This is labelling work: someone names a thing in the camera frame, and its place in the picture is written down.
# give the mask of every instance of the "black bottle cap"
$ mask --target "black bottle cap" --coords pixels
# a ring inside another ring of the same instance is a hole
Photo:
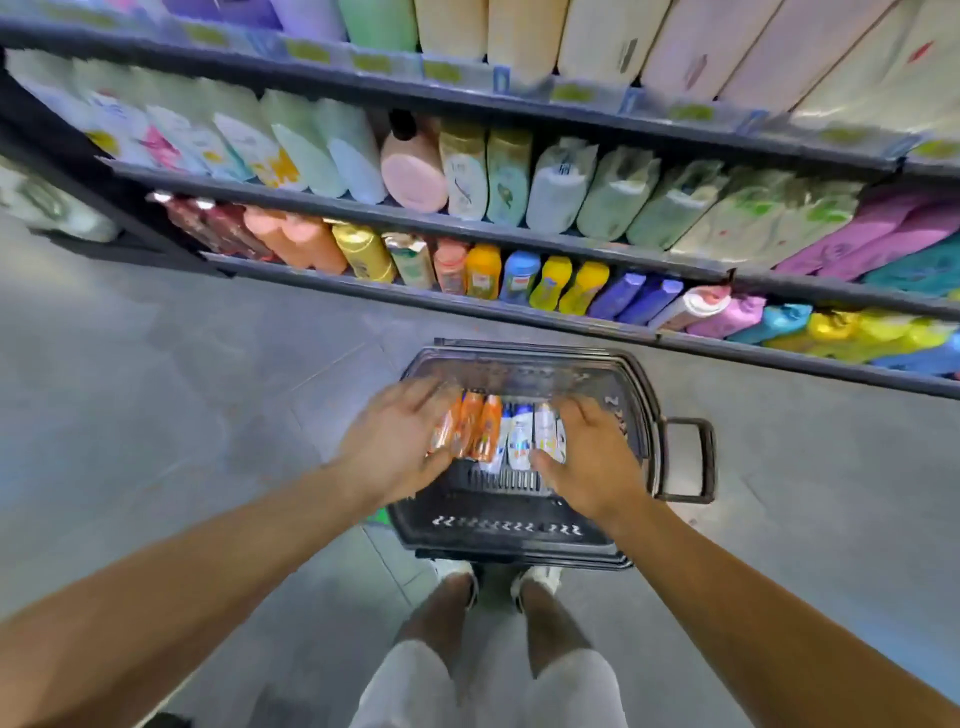
[[[410,111],[393,109],[390,112],[390,131],[399,141],[410,141],[417,135],[417,121]]]

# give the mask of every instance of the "white shoe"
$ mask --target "white shoe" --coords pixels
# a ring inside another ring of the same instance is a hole
[[[514,598],[516,610],[523,614],[523,600],[520,599],[520,589],[524,582],[536,581],[546,591],[556,595],[560,589],[560,573],[563,571],[560,567],[530,567],[524,573],[518,574],[514,583],[510,585],[510,596]]]
[[[449,559],[430,559],[430,566],[437,573],[437,582],[442,582],[448,576],[455,576],[459,573],[468,573],[472,580],[470,586],[470,601],[467,603],[467,611],[473,609],[477,603],[477,596],[480,595],[480,582],[477,581],[477,575],[473,571],[473,564],[469,561],[451,561]]]

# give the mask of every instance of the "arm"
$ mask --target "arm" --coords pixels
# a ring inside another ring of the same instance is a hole
[[[455,393],[381,392],[327,466],[148,546],[0,624],[0,726],[130,728],[290,573],[450,463],[424,459]]]
[[[596,401],[556,406],[566,464],[535,452],[534,467],[633,559],[755,725],[960,725],[956,705],[651,498]]]

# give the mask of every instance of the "blue bottle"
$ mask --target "blue bottle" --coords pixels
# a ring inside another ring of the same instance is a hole
[[[640,273],[627,273],[611,284],[606,291],[596,297],[587,309],[587,315],[594,319],[612,321],[616,315],[630,305],[647,277]]]
[[[727,337],[727,341],[759,344],[781,334],[793,333],[806,326],[811,313],[813,313],[813,306],[808,303],[768,305],[763,309],[763,318],[760,319],[759,324],[731,334]]]
[[[882,356],[872,362],[875,367],[913,372],[919,375],[950,375],[960,372],[960,333],[955,333],[942,347],[922,352]]]
[[[879,288],[945,296],[960,288],[960,233],[871,271],[863,282]]]
[[[643,326],[683,292],[682,280],[649,278],[636,301],[627,306],[616,320],[621,324]]]
[[[500,301],[526,304],[540,271],[540,256],[527,251],[514,251],[503,266]]]

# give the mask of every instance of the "person's left arm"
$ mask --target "person's left arm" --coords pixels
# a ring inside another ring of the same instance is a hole
[[[290,573],[450,463],[424,459],[456,393],[401,382],[299,481],[88,576],[0,624],[0,728],[130,728]]]

